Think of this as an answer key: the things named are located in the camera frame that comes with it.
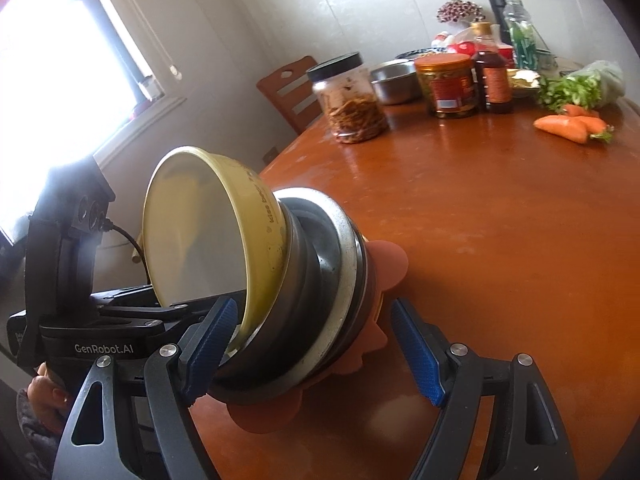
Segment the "left hand with painted nails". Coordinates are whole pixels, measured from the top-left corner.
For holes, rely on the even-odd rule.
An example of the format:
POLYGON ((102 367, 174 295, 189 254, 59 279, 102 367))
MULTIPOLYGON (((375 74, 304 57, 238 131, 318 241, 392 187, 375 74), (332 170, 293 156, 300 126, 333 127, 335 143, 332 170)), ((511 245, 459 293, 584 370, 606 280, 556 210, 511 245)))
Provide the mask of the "left hand with painted nails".
POLYGON ((54 380, 46 363, 38 367, 37 375, 32 378, 26 392, 36 419, 52 434, 60 436, 64 431, 66 416, 73 405, 73 399, 54 380))

